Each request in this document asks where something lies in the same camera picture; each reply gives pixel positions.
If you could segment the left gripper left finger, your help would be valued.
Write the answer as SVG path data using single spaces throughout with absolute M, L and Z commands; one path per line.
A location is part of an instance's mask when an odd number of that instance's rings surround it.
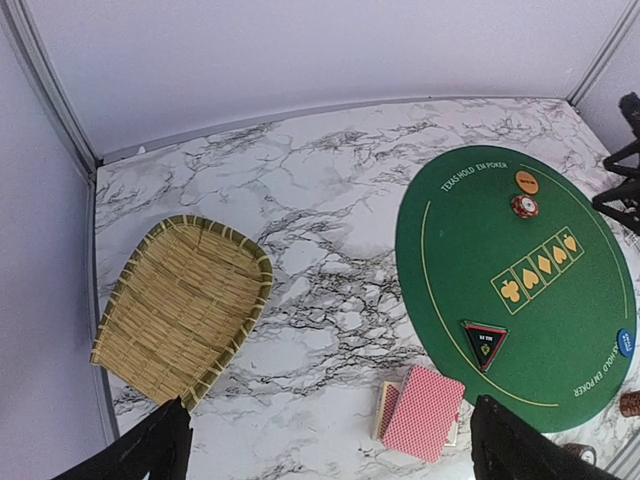
M 106 449 L 58 477 L 185 480 L 193 437 L 190 420 L 179 397 L 169 400 Z

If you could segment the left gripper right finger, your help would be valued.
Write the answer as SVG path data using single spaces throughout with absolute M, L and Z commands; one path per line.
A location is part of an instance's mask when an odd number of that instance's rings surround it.
M 616 479 L 554 444 L 490 395 L 477 397 L 470 426 L 477 479 Z

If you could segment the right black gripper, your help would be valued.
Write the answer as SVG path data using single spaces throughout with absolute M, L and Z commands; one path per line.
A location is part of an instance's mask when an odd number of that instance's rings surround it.
M 635 140 L 602 162 L 608 172 L 620 175 L 623 182 L 606 190 L 592 199 L 592 207 L 615 220 L 634 234 L 639 234 L 639 164 L 624 165 L 623 160 L 639 155 L 639 96 L 635 92 L 620 98 L 619 109 L 625 118 Z

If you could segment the orange big blind button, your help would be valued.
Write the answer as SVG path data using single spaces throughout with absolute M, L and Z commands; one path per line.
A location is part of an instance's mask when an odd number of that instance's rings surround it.
M 529 172 L 520 170 L 515 175 L 517 186 L 527 195 L 536 195 L 539 192 L 539 183 Z

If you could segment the red chips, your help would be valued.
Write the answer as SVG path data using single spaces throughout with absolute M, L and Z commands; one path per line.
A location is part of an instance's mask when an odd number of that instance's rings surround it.
M 517 195 L 511 199 L 511 208 L 520 218 L 534 218 L 539 214 L 539 205 L 529 195 Z

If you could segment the triangular all-in dealer button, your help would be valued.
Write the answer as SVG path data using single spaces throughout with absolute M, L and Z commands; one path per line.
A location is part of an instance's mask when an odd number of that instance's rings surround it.
M 500 352 L 509 330 L 502 326 L 482 324 L 470 320 L 461 321 L 466 339 L 481 373 L 486 373 Z

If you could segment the blue small blind button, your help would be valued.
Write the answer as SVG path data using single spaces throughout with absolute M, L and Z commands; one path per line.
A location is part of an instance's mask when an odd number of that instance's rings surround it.
M 617 332 L 616 340 L 619 354 L 624 358 L 631 359 L 635 352 L 635 332 L 621 328 Z

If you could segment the black poker chip stack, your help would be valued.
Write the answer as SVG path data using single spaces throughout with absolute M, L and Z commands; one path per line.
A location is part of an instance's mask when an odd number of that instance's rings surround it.
M 561 446 L 565 455 L 562 471 L 567 477 L 589 478 L 597 473 L 596 453 L 588 445 L 567 443 Z

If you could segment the red poker chip stack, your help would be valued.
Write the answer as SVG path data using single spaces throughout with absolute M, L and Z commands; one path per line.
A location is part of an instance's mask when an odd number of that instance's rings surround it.
M 621 395 L 619 410 L 626 417 L 637 417 L 640 415 L 640 391 L 626 392 Z

